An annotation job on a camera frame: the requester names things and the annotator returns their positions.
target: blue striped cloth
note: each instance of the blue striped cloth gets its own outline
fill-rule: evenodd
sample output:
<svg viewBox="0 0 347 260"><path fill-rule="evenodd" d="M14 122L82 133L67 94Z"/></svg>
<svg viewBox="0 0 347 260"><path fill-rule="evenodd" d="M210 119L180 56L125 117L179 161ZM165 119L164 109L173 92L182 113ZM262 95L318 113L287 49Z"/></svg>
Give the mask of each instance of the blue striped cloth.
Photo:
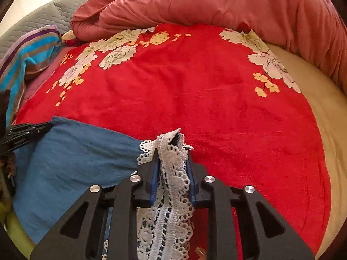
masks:
<svg viewBox="0 0 347 260"><path fill-rule="evenodd" d="M6 125L10 125L25 92L25 80L42 72L62 48L57 26L44 26L20 37L0 60L0 90L11 90Z"/></svg>

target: blue cloth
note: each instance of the blue cloth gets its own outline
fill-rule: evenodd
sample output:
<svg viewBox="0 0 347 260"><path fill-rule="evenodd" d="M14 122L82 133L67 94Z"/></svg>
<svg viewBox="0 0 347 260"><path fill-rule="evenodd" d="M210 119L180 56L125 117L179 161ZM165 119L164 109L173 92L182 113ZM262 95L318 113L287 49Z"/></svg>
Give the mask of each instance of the blue cloth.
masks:
<svg viewBox="0 0 347 260"><path fill-rule="evenodd" d="M110 187L137 169L141 141L62 117L38 142L16 150L13 208L34 243L93 184Z"/></svg>

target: silver bolt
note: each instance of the silver bolt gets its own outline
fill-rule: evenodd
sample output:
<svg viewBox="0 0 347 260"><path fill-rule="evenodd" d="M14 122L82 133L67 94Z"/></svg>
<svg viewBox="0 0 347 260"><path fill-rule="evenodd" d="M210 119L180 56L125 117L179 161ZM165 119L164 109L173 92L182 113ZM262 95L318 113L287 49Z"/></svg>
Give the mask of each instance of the silver bolt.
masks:
<svg viewBox="0 0 347 260"><path fill-rule="evenodd" d="M245 186L245 192L254 193L255 188L253 186Z"/></svg>
<svg viewBox="0 0 347 260"><path fill-rule="evenodd" d="M216 178L213 176L206 176L204 180L206 183L213 183L216 180Z"/></svg>
<svg viewBox="0 0 347 260"><path fill-rule="evenodd" d="M130 181L136 183L136 182L139 182L141 181L141 176L140 175L132 175L130 176Z"/></svg>
<svg viewBox="0 0 347 260"><path fill-rule="evenodd" d="M99 185L93 185L89 188L91 192L99 192L100 191L100 186Z"/></svg>

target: gray pillow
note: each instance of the gray pillow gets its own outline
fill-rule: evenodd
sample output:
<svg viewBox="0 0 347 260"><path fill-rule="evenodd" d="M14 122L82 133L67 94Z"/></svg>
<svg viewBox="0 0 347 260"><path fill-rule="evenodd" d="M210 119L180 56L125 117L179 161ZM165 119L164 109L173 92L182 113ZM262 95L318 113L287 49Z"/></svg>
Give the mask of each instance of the gray pillow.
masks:
<svg viewBox="0 0 347 260"><path fill-rule="evenodd" d="M0 59L19 37L45 25L57 25L61 34L69 31L72 15L87 0L54 0L26 15L0 36Z"/></svg>

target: pink comforter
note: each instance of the pink comforter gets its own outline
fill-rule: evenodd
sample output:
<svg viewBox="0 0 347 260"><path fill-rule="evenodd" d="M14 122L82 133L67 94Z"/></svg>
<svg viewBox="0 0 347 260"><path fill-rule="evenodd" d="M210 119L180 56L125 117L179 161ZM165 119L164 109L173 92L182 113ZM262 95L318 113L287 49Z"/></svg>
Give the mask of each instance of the pink comforter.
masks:
<svg viewBox="0 0 347 260"><path fill-rule="evenodd" d="M236 29L241 22L319 67L347 93L347 30L330 0L89 0L71 27L91 41L161 23Z"/></svg>

